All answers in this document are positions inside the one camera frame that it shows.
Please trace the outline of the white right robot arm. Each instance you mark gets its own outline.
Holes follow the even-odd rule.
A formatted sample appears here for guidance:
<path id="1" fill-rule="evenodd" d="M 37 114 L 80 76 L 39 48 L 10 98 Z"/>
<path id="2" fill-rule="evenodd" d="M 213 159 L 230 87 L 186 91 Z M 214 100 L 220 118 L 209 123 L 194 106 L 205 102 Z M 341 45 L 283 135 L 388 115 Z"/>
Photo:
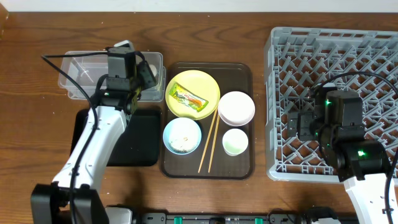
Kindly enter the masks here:
<path id="1" fill-rule="evenodd" d="M 336 169 L 360 223 L 397 223 L 394 165 L 379 141 L 365 138 L 360 95 L 318 86 L 312 98 L 313 110 L 288 113 L 288 135 L 318 142 L 322 158 Z"/>

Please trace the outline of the white tissue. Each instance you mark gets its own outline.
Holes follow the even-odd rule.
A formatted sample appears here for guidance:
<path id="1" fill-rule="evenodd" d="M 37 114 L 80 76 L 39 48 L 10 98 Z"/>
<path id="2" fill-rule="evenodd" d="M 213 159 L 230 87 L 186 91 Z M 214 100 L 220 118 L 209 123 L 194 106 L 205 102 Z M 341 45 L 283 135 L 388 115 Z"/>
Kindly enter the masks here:
<path id="1" fill-rule="evenodd" d="M 150 67 L 150 70 L 151 70 L 153 76 L 156 77 L 157 76 L 157 69 L 156 69 L 155 65 L 150 64 L 149 67 Z"/>

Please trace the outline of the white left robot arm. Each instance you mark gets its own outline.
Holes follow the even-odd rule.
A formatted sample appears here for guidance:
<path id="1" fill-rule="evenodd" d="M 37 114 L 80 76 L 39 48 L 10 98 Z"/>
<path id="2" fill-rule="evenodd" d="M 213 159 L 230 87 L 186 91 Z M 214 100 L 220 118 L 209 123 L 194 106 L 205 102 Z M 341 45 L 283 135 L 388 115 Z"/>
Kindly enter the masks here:
<path id="1" fill-rule="evenodd" d="M 105 207 L 98 189 L 110 155 L 137 109 L 143 90 L 157 80 L 142 52 L 129 40 L 105 48 L 108 73 L 99 77 L 93 95 L 59 67 L 90 109 L 72 154 L 51 184 L 37 184 L 30 196 L 34 223 L 133 223 L 133 211 Z"/>

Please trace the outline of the pink bowl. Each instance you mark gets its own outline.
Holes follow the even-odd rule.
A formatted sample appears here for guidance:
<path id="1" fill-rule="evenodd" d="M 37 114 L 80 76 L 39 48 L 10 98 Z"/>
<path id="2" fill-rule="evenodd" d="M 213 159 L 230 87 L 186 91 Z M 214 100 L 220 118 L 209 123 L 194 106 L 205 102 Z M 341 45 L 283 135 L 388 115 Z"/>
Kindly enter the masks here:
<path id="1" fill-rule="evenodd" d="M 230 126 L 244 126 L 254 117 L 256 107 L 252 98 L 241 92 L 224 94 L 218 103 L 218 114 Z"/>

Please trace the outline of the pale green cup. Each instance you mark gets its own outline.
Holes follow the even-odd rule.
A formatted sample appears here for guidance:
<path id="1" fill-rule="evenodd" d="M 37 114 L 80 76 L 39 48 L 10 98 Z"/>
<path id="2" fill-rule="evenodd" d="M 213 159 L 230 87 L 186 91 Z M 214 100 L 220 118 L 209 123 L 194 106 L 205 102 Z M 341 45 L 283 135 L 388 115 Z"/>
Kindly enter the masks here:
<path id="1" fill-rule="evenodd" d="M 240 129 L 230 129 L 223 135 L 222 145 L 229 156 L 242 154 L 249 146 L 247 134 Z"/>

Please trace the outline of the green snack wrapper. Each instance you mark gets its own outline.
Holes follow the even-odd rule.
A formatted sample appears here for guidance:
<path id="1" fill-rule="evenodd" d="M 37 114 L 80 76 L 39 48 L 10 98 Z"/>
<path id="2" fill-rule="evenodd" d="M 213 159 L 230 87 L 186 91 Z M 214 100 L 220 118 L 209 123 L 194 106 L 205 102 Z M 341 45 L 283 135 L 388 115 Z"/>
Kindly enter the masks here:
<path id="1" fill-rule="evenodd" d="M 177 100 L 179 103 L 195 110 L 196 112 L 200 112 L 207 105 L 208 101 L 196 96 L 192 92 L 188 91 L 186 88 L 181 86 L 179 83 L 174 83 L 169 90 L 169 95 Z"/>

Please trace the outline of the yellow plate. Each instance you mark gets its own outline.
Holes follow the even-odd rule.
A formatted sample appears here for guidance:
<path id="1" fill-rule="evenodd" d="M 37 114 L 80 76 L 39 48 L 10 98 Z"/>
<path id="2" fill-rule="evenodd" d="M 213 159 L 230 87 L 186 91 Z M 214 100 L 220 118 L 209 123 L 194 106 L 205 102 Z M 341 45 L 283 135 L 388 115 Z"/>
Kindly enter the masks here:
<path id="1" fill-rule="evenodd" d="M 195 96 L 206 100 L 208 104 L 201 111 L 197 111 L 179 102 L 170 94 L 175 84 L 179 84 Z M 169 110 L 177 117 L 186 117 L 193 120 L 204 119 L 211 115 L 218 106 L 220 96 L 220 88 L 216 80 L 206 72 L 199 70 L 187 70 L 178 73 L 169 81 L 165 91 L 165 100 Z"/>

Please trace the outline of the light blue bowl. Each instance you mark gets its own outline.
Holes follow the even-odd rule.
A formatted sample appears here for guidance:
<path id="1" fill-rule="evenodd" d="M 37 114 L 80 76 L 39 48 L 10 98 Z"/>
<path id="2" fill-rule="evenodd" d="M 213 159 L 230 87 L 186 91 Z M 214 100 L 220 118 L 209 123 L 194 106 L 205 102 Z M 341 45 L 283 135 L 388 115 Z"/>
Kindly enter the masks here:
<path id="1" fill-rule="evenodd" d="M 175 118 L 167 123 L 162 139 L 171 153 L 186 155 L 199 146 L 201 137 L 201 129 L 194 120 Z"/>

